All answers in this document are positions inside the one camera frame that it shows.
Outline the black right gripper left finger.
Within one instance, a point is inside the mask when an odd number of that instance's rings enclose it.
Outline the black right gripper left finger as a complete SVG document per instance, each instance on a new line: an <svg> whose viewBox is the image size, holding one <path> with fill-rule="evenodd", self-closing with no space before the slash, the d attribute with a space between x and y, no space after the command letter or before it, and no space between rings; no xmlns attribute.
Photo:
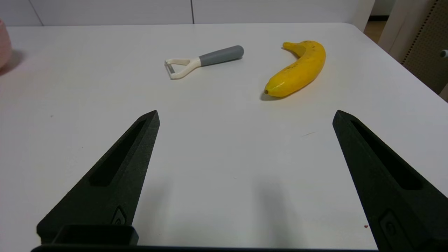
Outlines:
<svg viewBox="0 0 448 252"><path fill-rule="evenodd" d="M68 225L131 225L159 127L156 110L140 116L38 223L42 244Z"/></svg>

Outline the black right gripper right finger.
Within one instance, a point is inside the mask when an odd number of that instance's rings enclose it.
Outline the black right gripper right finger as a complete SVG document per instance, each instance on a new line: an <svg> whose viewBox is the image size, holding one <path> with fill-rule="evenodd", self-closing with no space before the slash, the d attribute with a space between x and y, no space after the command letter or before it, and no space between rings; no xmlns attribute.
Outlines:
<svg viewBox="0 0 448 252"><path fill-rule="evenodd" d="M355 116L332 122L381 252L446 252L447 197Z"/></svg>

